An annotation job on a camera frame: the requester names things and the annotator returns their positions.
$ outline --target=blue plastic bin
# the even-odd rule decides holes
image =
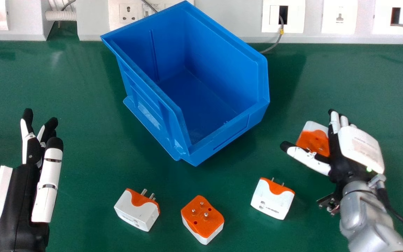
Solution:
[[[199,165],[270,102],[265,57],[188,2],[101,38],[117,57],[124,104],[175,160]]]

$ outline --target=robotic arm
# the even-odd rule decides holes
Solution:
[[[403,238],[387,213],[379,143],[346,116],[334,110],[329,115],[328,128],[308,121],[296,145],[282,142],[281,149],[336,184],[317,203],[331,215],[340,212],[340,232],[351,252],[403,252]]]
[[[33,113],[20,121],[22,164],[0,167],[0,252],[44,252],[56,202],[63,142],[56,137],[57,118],[45,123],[38,136]]]

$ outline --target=green table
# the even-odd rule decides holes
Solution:
[[[0,42],[0,165],[21,163],[24,108],[34,110],[35,130],[59,118],[64,161],[49,252],[346,251],[339,217],[315,204],[334,185],[279,149],[307,120],[327,124],[331,107],[379,140],[389,195],[403,214],[403,45],[278,45],[267,55],[271,103],[263,121],[192,167],[173,161],[123,105],[113,54],[75,34],[65,24],[47,42]],[[286,220],[250,206],[259,177],[296,192]],[[161,215],[149,233],[115,214],[125,188],[156,193]],[[181,222],[180,209],[197,194],[225,217],[208,246]]]

